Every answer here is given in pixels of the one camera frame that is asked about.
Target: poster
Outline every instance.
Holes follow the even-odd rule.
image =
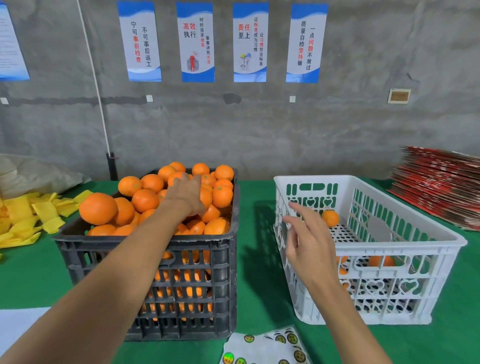
[[[287,82],[318,83],[328,4],[293,4]]]
[[[118,1],[117,6],[128,79],[162,82],[153,2]]]
[[[267,81],[268,2],[233,4],[233,81]]]
[[[177,2],[183,82],[215,82],[213,5]]]
[[[7,5],[0,1],[0,81],[29,79]]]

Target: cable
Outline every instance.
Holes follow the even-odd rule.
[[[105,143],[107,143],[108,156],[111,156],[110,145],[108,144],[107,127],[105,125],[105,115],[103,114],[102,99],[100,97],[100,90],[98,89],[98,81],[96,80],[95,65],[93,64],[92,52],[90,51],[90,43],[88,42],[87,29],[85,28],[84,16],[82,14],[82,8],[80,7],[80,0],[77,0],[78,13],[80,14],[80,21],[82,22],[82,28],[84,30],[85,42],[87,43],[88,57],[90,58],[90,65],[92,66],[93,81],[95,83],[96,96],[98,97],[98,106],[100,107],[100,115],[102,117],[103,133],[105,134]]]

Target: hand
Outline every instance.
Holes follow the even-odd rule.
[[[285,253],[293,269],[307,288],[315,285],[323,290],[339,285],[335,243],[327,224],[312,209],[290,202],[292,209],[303,216],[284,216],[291,224]]]
[[[195,176],[193,179],[190,179],[186,173],[182,174],[181,179],[175,178],[173,186],[170,186],[167,190],[164,203],[172,201],[184,204],[188,210],[186,216],[203,215],[205,206],[200,201],[201,178],[201,176]]]

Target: wall plate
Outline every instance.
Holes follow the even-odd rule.
[[[387,104],[408,104],[411,92],[410,88],[391,88]]]

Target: concrete wall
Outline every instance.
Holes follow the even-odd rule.
[[[12,103],[0,108],[0,152],[107,179],[76,1],[6,2],[32,80],[0,84]],[[181,82],[175,2],[155,0],[163,82],[134,83],[116,2],[81,0],[120,176],[180,160],[227,163],[244,179],[386,177],[401,145],[480,155],[477,0],[332,0],[317,85],[285,83],[292,1],[270,2],[264,84],[233,83],[232,2],[213,4],[216,82]],[[410,104],[387,105],[391,87],[411,88]]]

